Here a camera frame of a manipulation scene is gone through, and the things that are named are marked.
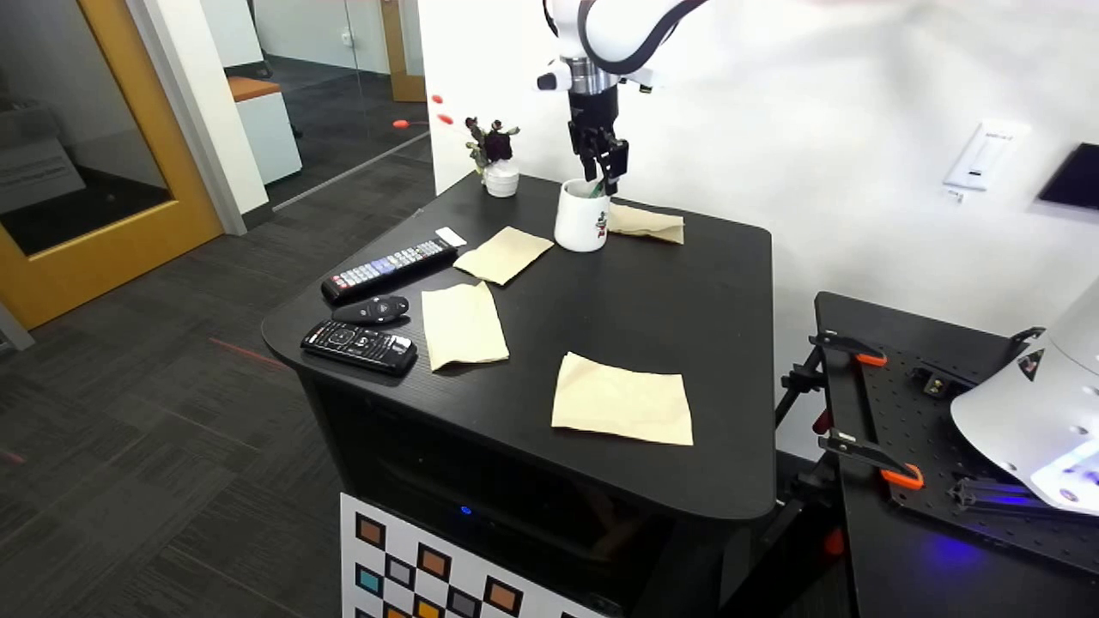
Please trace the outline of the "white vase with dried flowers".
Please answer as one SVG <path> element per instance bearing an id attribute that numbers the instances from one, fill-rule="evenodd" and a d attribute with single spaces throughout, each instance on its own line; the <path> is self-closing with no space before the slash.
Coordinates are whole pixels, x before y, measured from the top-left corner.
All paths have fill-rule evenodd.
<path id="1" fill-rule="evenodd" d="M 484 130 L 478 117 L 465 118 L 464 126 L 470 133 L 470 140 L 465 145 L 484 190 L 495 198 L 514 196 L 519 186 L 519 169 L 512 161 L 512 136 L 517 136 L 521 129 L 506 128 L 496 120 Z"/>

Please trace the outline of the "long black remote, grey keys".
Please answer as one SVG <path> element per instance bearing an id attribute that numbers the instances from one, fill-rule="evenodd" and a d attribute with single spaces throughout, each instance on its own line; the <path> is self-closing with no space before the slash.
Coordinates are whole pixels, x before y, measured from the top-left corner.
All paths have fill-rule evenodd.
<path id="1" fill-rule="evenodd" d="M 338 271 L 319 285 L 319 293 L 331 305 L 346 305 L 368 297 L 373 293 L 406 282 L 428 266 L 444 264 L 457 257 L 458 246 L 439 236 L 395 251 L 392 254 L 360 264 L 348 271 Z"/>

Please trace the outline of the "small black oval remote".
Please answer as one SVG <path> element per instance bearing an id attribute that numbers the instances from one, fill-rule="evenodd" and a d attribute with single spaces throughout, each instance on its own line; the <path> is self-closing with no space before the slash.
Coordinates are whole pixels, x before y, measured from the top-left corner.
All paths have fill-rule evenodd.
<path id="1" fill-rule="evenodd" d="M 373 296 L 365 300 L 338 306 L 332 313 L 332 320 L 356 325 L 382 325 L 404 319 L 410 309 L 407 298 L 396 294 Z"/>

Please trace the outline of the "orange framed glass door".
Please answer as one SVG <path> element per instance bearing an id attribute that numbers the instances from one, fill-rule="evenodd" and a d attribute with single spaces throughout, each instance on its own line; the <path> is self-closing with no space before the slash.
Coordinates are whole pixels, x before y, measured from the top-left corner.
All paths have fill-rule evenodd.
<path id="1" fill-rule="evenodd" d="M 16 325 L 222 232 L 127 0 L 0 0 L 0 306 Z"/>

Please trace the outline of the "beige paper napkin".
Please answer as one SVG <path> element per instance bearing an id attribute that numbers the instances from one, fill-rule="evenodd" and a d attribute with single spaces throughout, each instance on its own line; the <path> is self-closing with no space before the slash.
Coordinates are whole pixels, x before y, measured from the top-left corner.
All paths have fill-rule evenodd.
<path id="1" fill-rule="evenodd" d="M 620 203 L 610 203 L 608 230 L 621 235 L 648 236 L 674 244 L 684 243 L 682 216 L 656 214 Z"/>
<path id="2" fill-rule="evenodd" d="M 562 358 L 550 424 L 657 445 L 693 445 L 682 375 L 606 367 L 574 353 Z"/>
<path id="3" fill-rule="evenodd" d="M 422 293 L 429 368 L 509 358 L 506 334 L 487 282 Z"/>
<path id="4" fill-rule="evenodd" d="M 454 266 L 482 282 L 503 286 L 554 245 L 550 239 L 504 227 L 482 245 L 460 255 Z"/>

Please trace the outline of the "black clamp with orange tip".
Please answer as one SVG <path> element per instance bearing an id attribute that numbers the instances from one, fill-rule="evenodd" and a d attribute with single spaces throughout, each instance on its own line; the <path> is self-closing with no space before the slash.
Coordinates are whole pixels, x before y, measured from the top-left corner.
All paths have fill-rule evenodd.
<path id="1" fill-rule="evenodd" d="M 895 488 L 920 490 L 924 487 L 922 470 L 919 470 L 917 465 L 900 462 L 882 446 L 856 439 L 836 427 L 832 427 L 826 434 L 817 438 L 817 443 L 825 451 L 833 452 L 840 457 L 850 457 L 850 460 L 875 467 L 882 481 Z"/>
<path id="2" fill-rule="evenodd" d="M 832 351 L 848 354 L 864 367 L 886 367 L 888 363 L 888 356 L 879 349 L 872 347 L 855 336 L 844 336 L 837 331 L 819 331 L 813 336 L 809 336 L 809 342 L 813 347 L 832 349 Z"/>

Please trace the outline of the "wooden door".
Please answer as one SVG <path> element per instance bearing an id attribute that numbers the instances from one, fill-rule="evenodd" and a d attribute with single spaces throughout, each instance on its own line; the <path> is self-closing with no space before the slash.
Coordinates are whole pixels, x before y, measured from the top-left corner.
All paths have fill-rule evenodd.
<path id="1" fill-rule="evenodd" d="M 393 99 L 404 103 L 425 103 L 428 88 L 424 75 L 413 71 L 410 64 L 412 51 L 409 43 L 412 40 L 406 34 L 402 0 L 379 0 L 379 5 Z"/>

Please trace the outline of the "black remote with white keys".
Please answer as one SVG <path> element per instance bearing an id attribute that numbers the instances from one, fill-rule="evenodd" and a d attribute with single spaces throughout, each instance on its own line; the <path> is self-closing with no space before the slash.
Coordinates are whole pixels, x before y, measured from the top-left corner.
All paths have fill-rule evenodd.
<path id="1" fill-rule="evenodd" d="M 404 376 L 417 363 L 417 345 L 408 336 L 347 324 L 334 320 L 319 322 L 302 336 L 303 352 L 340 361 L 349 367 L 390 376 Z"/>

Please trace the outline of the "white cabinet with wooden top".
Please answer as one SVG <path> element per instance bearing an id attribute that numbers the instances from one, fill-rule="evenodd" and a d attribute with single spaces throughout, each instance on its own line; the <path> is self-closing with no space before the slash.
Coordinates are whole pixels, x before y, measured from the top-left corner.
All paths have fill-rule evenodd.
<path id="1" fill-rule="evenodd" d="M 227 86 L 263 184 L 267 186 L 301 172 L 297 137 L 278 82 L 231 76 Z"/>

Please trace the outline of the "black wall panel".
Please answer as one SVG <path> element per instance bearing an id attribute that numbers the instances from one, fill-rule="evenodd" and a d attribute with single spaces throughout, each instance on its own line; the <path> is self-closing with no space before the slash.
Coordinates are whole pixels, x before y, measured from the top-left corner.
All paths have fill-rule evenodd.
<path id="1" fill-rule="evenodd" d="M 1073 148 L 1037 199 L 1099 212 L 1099 144 L 1080 143 Z"/>

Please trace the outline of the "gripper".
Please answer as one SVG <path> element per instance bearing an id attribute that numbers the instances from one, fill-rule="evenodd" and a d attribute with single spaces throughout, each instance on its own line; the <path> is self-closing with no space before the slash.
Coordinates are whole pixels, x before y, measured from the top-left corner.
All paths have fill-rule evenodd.
<path id="1" fill-rule="evenodd" d="M 619 180 L 628 172 L 629 143 L 617 137 L 619 88 L 609 87 L 601 93 L 567 93 L 570 135 L 574 153 L 582 165 L 585 180 L 596 180 L 602 172 L 602 191 L 613 196 Z"/>

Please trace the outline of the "white mug with red print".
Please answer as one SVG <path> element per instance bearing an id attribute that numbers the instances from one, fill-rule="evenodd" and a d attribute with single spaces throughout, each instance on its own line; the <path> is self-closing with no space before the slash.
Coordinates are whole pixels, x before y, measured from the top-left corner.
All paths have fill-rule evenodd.
<path id="1" fill-rule="evenodd" d="M 607 242 L 610 197 L 586 197 L 586 189 L 596 181 L 571 179 L 560 187 L 555 216 L 554 240 L 567 251 L 599 251 Z"/>

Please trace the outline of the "colour checker board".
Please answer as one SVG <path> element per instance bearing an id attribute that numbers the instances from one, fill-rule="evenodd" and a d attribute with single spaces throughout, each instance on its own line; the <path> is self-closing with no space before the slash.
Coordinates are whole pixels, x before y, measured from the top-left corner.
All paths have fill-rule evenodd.
<path id="1" fill-rule="evenodd" d="M 349 494 L 340 587 L 342 618 L 610 618 Z"/>

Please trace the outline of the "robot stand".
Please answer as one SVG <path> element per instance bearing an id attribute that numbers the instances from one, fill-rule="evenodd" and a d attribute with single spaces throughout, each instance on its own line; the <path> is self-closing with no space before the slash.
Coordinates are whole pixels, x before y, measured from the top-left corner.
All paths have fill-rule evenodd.
<path id="1" fill-rule="evenodd" d="M 814 299 L 817 325 L 882 349 L 884 367 L 829 352 L 833 422 L 922 470 L 892 488 L 842 457 L 851 605 L 857 618 L 1099 618 L 1099 525 L 961 510 L 959 481 L 1004 482 L 950 422 L 950 404 L 912 376 L 921 363 L 979 380 L 1002 365 L 1006 336 L 899 312 L 836 293 Z"/>

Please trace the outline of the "white wall switch plate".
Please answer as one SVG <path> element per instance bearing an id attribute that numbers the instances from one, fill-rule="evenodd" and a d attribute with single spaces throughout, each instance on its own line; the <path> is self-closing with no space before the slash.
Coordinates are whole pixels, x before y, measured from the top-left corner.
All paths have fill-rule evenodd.
<path id="1" fill-rule="evenodd" d="M 985 118 L 950 165 L 942 185 L 952 191 L 989 191 L 1006 161 L 1031 132 L 1026 123 Z"/>

